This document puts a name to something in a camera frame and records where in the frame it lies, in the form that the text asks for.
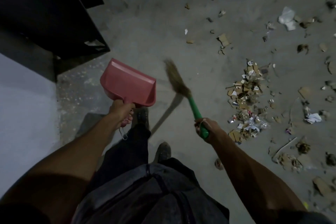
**person's left hand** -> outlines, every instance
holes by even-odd
[[[109,114],[113,115],[117,119],[116,129],[120,128],[121,123],[127,119],[128,124],[131,123],[133,117],[133,109],[135,108],[135,104],[124,104],[122,100],[114,100]]]

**wall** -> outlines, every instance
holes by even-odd
[[[0,196],[58,147],[52,74],[50,52],[0,29]]]

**person's right arm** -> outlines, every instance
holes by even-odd
[[[217,122],[208,118],[195,122],[199,124],[201,121],[209,130],[206,141],[215,149],[238,196],[256,224],[275,223],[284,211],[306,211],[287,184],[237,147]]]

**floor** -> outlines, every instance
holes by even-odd
[[[312,179],[319,175],[327,182],[336,175],[335,169],[321,165],[325,161],[325,151],[335,153],[334,134],[335,104],[326,102],[330,89],[320,90],[326,80],[333,80],[324,64],[325,58],[336,49],[335,11],[329,11],[325,0],[104,0],[105,5],[89,9],[88,12],[109,44],[111,52],[84,65],[67,71],[58,77],[58,96],[61,113],[61,141],[63,144],[81,134],[88,124],[105,114],[111,100],[100,86],[100,76],[108,61],[114,57],[152,77],[157,78],[157,101],[149,109],[151,127],[159,121],[170,106],[174,92],[167,80],[163,60],[172,58],[180,73],[191,88],[194,99],[203,116],[216,120],[227,132],[235,128],[227,120],[235,110],[227,102],[226,87],[240,80],[246,59],[252,59],[259,66],[276,64],[269,82],[270,90],[281,92],[274,97],[280,115],[289,111],[292,103],[300,95],[302,86],[310,87],[309,98],[313,112],[328,110],[331,117],[316,124],[304,124],[295,129],[295,136],[307,136],[312,146],[310,156],[314,168],[301,173],[284,170],[271,161],[269,147],[280,148],[293,138],[284,131],[288,119],[282,124],[272,123],[263,131],[240,147],[275,174],[280,176],[298,195],[307,202],[309,210],[323,210],[332,220],[336,214],[324,209],[329,201],[320,195],[309,198],[313,191]],[[190,10],[184,8],[188,3]],[[319,16],[323,22],[313,23],[305,30],[299,26],[288,32],[277,23],[277,18],[285,6],[307,19]],[[220,10],[226,14],[218,18]],[[266,42],[267,22],[274,22],[277,29],[270,32]],[[220,42],[216,37],[225,33],[232,43],[225,49],[225,55],[218,54]],[[328,46],[321,52],[318,45]],[[309,53],[297,53],[297,45],[309,44]],[[271,95],[264,94],[260,101],[265,103]],[[302,121],[300,104],[292,109],[293,119]],[[120,139],[116,133],[112,143]],[[153,160],[158,145],[167,141],[172,148],[172,156],[195,171],[202,188],[214,199],[230,209],[231,223],[253,223],[242,202],[238,198],[225,171],[214,167],[216,153],[194,132],[193,116],[184,99],[149,140],[149,161]]]

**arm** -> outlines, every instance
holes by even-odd
[[[134,107],[114,101],[108,115],[86,134],[38,162],[6,192],[0,204],[32,205],[51,223],[69,222],[111,133],[125,118],[130,123]]]
[[[201,121],[209,130],[207,142],[222,161],[238,196],[256,224],[275,223],[282,210],[306,211],[287,184],[237,147],[217,122],[205,118],[196,120],[196,123]]]

